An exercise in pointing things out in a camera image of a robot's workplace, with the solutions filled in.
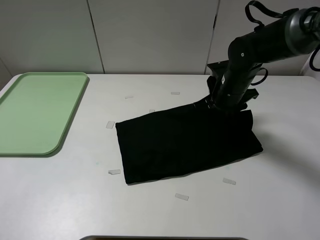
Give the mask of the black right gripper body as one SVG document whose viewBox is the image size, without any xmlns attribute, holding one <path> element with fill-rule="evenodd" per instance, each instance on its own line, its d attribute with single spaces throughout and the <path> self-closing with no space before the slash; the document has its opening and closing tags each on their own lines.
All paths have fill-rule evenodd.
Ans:
<svg viewBox="0 0 320 240">
<path fill-rule="evenodd" d="M 208 87 L 213 107 L 224 112 L 237 112 L 247 108 L 247 102 L 259 96 L 258 91 L 250 89 L 254 77 L 260 70 L 255 64 L 250 69 L 232 69 L 227 60 L 209 63 L 211 70 Z"/>
</svg>

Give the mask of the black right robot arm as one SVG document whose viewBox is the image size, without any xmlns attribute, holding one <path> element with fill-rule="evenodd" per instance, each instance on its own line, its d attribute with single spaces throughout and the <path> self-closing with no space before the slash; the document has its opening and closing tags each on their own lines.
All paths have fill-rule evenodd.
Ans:
<svg viewBox="0 0 320 240">
<path fill-rule="evenodd" d="M 228 59 L 208 64 L 210 109 L 233 113 L 247 108 L 247 102 L 259 95 L 254 82 L 266 63 L 311 54 L 320 49 L 319 7 L 292 8 L 278 13 L 252 0 L 245 6 L 248 20 L 256 24 L 254 31 L 235 38 L 228 47 Z"/>
</svg>

